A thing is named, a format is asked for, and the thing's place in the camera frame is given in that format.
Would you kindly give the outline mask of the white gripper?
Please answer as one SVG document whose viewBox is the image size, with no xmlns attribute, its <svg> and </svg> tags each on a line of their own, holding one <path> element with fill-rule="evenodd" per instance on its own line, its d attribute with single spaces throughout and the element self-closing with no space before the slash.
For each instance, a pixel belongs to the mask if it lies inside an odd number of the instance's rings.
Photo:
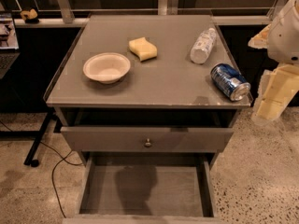
<svg viewBox="0 0 299 224">
<path fill-rule="evenodd" d="M 248 46 L 267 49 L 268 56 L 280 63 L 274 71 L 263 72 L 251 115 L 255 124 L 268 124 L 299 92 L 299 66 L 294 65 L 299 64 L 299 0 L 289 0 Z"/>
</svg>

